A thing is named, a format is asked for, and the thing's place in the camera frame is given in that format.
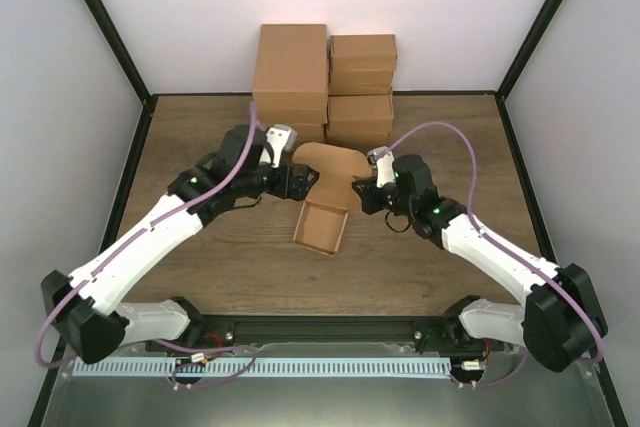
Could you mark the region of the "top large cardboard box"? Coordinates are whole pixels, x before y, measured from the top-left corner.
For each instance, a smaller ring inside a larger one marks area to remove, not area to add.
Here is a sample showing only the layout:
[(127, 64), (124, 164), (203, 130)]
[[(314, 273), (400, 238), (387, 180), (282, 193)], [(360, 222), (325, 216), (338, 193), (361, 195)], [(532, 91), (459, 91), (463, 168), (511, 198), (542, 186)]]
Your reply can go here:
[(262, 25), (252, 94), (257, 106), (324, 108), (328, 97), (327, 26)]

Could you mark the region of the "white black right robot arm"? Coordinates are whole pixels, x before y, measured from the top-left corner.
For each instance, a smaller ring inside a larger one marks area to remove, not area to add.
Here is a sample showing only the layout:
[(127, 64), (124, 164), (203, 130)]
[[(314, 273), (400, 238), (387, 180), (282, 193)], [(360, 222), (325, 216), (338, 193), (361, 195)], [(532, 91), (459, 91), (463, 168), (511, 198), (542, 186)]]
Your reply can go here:
[(370, 151), (372, 177), (352, 184), (368, 215), (386, 210), (438, 248), (469, 262), (500, 284), (514, 304), (469, 296), (449, 311), (447, 343), (465, 350), (478, 339), (524, 347), (545, 368), (561, 372), (585, 353), (601, 354), (608, 333), (593, 283), (576, 264), (560, 267), (500, 237), (467, 207), (440, 195), (418, 155)]

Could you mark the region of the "top small cardboard box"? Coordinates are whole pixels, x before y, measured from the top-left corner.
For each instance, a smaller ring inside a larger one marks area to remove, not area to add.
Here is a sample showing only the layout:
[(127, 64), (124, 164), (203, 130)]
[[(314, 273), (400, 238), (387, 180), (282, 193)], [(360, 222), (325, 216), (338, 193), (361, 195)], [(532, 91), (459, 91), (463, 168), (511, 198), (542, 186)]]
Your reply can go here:
[(394, 71), (397, 66), (394, 34), (333, 35), (330, 53), (336, 70)]

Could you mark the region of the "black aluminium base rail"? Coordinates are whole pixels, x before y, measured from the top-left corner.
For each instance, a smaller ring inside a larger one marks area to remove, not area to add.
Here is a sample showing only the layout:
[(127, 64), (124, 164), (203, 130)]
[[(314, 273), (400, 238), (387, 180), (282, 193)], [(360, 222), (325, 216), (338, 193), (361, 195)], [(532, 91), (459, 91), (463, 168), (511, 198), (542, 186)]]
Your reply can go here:
[(274, 343), (407, 344), (418, 352), (478, 352), (504, 344), (464, 333), (442, 316), (204, 315), (174, 341), (189, 348)]

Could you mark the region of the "large cardboard box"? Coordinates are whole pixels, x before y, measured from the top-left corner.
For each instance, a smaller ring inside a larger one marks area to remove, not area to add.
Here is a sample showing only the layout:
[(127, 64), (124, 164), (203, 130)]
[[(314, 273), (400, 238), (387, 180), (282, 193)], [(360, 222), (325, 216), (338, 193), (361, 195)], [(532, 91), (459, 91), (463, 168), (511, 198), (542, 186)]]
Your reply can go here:
[(257, 106), (324, 108), (328, 97), (327, 26), (262, 25), (252, 94)]
[(275, 139), (291, 139), (300, 142), (324, 142), (325, 126), (323, 124), (286, 125), (284, 133), (273, 134)]
[(257, 107), (257, 118), (263, 124), (324, 125), (328, 119), (327, 108), (273, 108)]
[(324, 140), (314, 140), (314, 141), (311, 141), (311, 140), (308, 140), (308, 141), (297, 141), (297, 142), (294, 144), (294, 147), (293, 147), (292, 153), (293, 153), (293, 154), (295, 154), (295, 153), (296, 153), (296, 152), (298, 152), (298, 151), (306, 152), (306, 151), (308, 151), (309, 149), (315, 149), (315, 148), (317, 148), (318, 146), (321, 146), (321, 145), (324, 145), (324, 144), (325, 144), (325, 141), (324, 141)]

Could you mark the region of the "bottom small cardboard box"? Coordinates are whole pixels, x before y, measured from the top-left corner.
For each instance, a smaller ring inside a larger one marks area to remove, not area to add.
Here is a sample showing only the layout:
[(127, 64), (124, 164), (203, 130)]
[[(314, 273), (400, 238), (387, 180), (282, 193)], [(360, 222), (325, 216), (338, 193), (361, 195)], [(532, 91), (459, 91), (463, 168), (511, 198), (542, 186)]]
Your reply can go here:
[(350, 149), (371, 150), (386, 146), (389, 134), (385, 132), (331, 132), (326, 134), (329, 144)]

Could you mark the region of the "bottom large cardboard box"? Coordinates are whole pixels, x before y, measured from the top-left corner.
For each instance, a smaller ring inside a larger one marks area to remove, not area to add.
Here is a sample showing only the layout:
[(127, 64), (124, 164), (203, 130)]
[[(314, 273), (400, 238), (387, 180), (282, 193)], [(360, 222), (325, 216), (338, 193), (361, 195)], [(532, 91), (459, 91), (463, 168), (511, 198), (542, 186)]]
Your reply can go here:
[(324, 144), (325, 144), (325, 141), (324, 141), (324, 140), (314, 140), (314, 141), (311, 141), (311, 140), (308, 140), (308, 141), (297, 141), (297, 142), (294, 144), (294, 147), (293, 147), (292, 153), (293, 153), (293, 154), (295, 154), (295, 153), (296, 153), (296, 152), (298, 152), (298, 151), (306, 152), (306, 151), (308, 151), (309, 149), (315, 149), (315, 148), (317, 148), (318, 146), (321, 146), (321, 145), (324, 145)]

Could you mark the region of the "black cage frame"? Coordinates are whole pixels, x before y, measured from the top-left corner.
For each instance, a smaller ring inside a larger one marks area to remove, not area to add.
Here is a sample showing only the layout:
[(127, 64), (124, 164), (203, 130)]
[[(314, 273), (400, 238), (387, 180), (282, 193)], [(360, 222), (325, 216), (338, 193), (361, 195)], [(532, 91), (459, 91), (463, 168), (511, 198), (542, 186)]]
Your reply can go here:
[(539, 204), (514, 136), (515, 162), (541, 249), (532, 256), (489, 230), (469, 202), (441, 196), (427, 164), (399, 156), (393, 146), (362, 154), (325, 142), (299, 143), (301, 125), (331, 121), (335, 42), (319, 24), (274, 24), (261, 29), (250, 121), (228, 131), (217, 151), (182, 172), (149, 213), (123, 236), (108, 233), (102, 252), (69, 274), (54, 271), (41, 284), (47, 314), (75, 357), (98, 363), (118, 348), (154, 343), (202, 365), (213, 350), (201, 346), (202, 314), (186, 299), (128, 304), (125, 295), (168, 253), (237, 208), (242, 198), (269, 195), (299, 202), (295, 240), (334, 254), (348, 216), (385, 212), (438, 248), (480, 269), (514, 298), (495, 304), (468, 296), (439, 317), (415, 321), (415, 348), (437, 330), (458, 357), (498, 342), (524, 348), (545, 368), (591, 364), (612, 422), (626, 424), (603, 353), (608, 327), (593, 283), (581, 267), (558, 266)]

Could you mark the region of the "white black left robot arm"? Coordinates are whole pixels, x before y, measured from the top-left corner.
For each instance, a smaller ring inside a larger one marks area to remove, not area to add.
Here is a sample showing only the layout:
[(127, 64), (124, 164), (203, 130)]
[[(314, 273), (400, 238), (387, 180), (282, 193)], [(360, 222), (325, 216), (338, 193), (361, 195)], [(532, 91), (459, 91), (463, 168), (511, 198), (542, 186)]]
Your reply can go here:
[(41, 283), (45, 310), (69, 347), (87, 364), (138, 342), (172, 341), (180, 351), (196, 349), (204, 339), (204, 317), (191, 302), (179, 296), (160, 303), (123, 299), (169, 252), (238, 200), (264, 194), (304, 200), (319, 174), (283, 162), (296, 137), (280, 124), (267, 131), (234, 127), (218, 151), (181, 172), (117, 242), (68, 275), (47, 275)]

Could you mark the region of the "small cardboard box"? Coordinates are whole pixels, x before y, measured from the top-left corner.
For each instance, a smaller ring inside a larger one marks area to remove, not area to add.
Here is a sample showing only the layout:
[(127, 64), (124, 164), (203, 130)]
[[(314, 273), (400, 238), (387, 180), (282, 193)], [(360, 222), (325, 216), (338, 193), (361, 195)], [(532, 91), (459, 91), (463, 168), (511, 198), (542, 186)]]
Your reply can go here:
[(394, 71), (397, 66), (394, 34), (333, 35), (330, 53), (336, 70)]
[(386, 95), (391, 92), (394, 70), (330, 68), (330, 96)]
[(389, 134), (385, 132), (331, 132), (326, 134), (329, 144), (350, 149), (371, 150), (386, 146)]
[(331, 133), (390, 133), (394, 123), (390, 95), (334, 96), (328, 102)]

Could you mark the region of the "upper small cardboard box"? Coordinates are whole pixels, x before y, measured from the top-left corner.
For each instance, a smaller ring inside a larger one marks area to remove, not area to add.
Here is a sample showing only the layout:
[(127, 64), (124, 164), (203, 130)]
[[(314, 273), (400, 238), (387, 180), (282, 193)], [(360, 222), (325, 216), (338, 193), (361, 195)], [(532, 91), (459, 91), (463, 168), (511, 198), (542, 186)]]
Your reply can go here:
[(330, 96), (386, 95), (391, 92), (394, 70), (330, 68)]

